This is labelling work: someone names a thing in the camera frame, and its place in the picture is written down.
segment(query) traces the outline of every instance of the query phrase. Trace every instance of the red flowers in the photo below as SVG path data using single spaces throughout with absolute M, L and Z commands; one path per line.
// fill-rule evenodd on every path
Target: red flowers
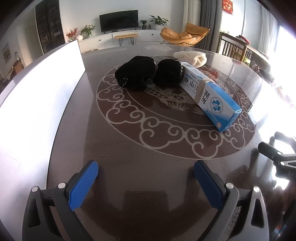
M 74 28 L 74 31 L 72 31 L 72 30 L 70 29 L 70 32 L 66 34 L 67 37 L 68 37 L 68 38 L 73 38 L 73 37 L 75 37 L 75 35 L 76 35 L 76 33 L 77 33 L 77 30 L 78 30 L 78 28 Z

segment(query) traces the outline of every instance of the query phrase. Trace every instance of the circular floral design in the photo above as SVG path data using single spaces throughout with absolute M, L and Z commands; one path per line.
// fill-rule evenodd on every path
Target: circular floral design
M 171 56 L 154 56 L 159 62 Z M 242 108 L 231 127 L 220 133 L 203 110 L 182 89 L 162 89 L 152 81 L 143 91 L 128 91 L 117 85 L 109 71 L 99 83 L 98 107 L 121 134 L 149 149 L 190 159 L 214 159 L 243 149 L 252 139 L 255 126 L 247 114 L 251 101 L 227 75 L 204 65 L 199 68 Z

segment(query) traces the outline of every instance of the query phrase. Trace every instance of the dark wooden tabletop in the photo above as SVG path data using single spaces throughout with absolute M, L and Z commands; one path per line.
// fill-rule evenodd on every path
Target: dark wooden tabletop
M 257 150 L 276 131 L 295 135 L 288 118 L 295 114 L 248 66 L 202 50 L 207 63 L 200 70 L 243 109 L 224 133 L 181 88 L 117 86 L 115 69 L 134 56 L 158 62 L 185 50 L 192 49 L 144 43 L 83 54 L 86 72 L 60 122 L 47 187 L 68 181 L 89 159 L 98 162 L 98 178 L 75 210 L 94 240 L 197 240 L 216 213 L 192 173 L 199 159 L 237 188 L 260 187 L 270 233 L 295 197 L 295 184 L 277 178 Z

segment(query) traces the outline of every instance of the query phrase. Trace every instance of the blue logo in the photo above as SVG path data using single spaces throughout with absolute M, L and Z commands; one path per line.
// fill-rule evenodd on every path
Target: blue logo
M 211 99 L 211 109 L 215 115 L 219 115 L 222 113 L 223 105 L 219 98 L 213 97 Z

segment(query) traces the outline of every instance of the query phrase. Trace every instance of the blue gripper pad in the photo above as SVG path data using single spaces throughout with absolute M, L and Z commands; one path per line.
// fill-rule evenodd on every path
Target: blue gripper pad
M 69 192 L 69 206 L 73 211 L 83 203 L 89 189 L 91 188 L 94 180 L 98 176 L 99 166 L 98 163 L 92 161 L 85 172 L 81 175 L 74 187 Z
M 208 201 L 213 208 L 217 208 L 218 211 L 223 207 L 223 192 L 215 182 L 213 173 L 208 167 L 205 167 L 202 161 L 194 163 L 194 176 L 200 184 L 203 192 L 205 193 Z

